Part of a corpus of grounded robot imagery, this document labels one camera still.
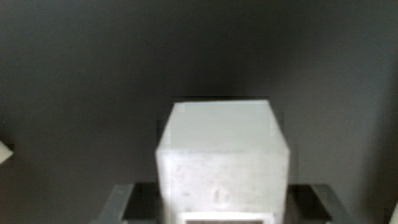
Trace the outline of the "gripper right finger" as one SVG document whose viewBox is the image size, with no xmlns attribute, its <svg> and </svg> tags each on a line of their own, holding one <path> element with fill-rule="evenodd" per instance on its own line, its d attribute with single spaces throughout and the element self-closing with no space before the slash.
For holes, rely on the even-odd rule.
<svg viewBox="0 0 398 224">
<path fill-rule="evenodd" d="M 331 186 L 326 184 L 313 184 L 311 189 L 329 214 L 326 224 L 356 224 L 356 219 L 351 216 Z"/>
</svg>

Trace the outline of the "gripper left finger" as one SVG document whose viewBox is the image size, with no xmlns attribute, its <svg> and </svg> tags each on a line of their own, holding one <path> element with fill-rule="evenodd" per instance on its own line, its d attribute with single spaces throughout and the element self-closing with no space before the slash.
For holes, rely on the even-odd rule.
<svg viewBox="0 0 398 224">
<path fill-rule="evenodd" d="M 98 224 L 128 224 L 125 213 L 136 185 L 116 185 L 96 219 Z"/>
</svg>

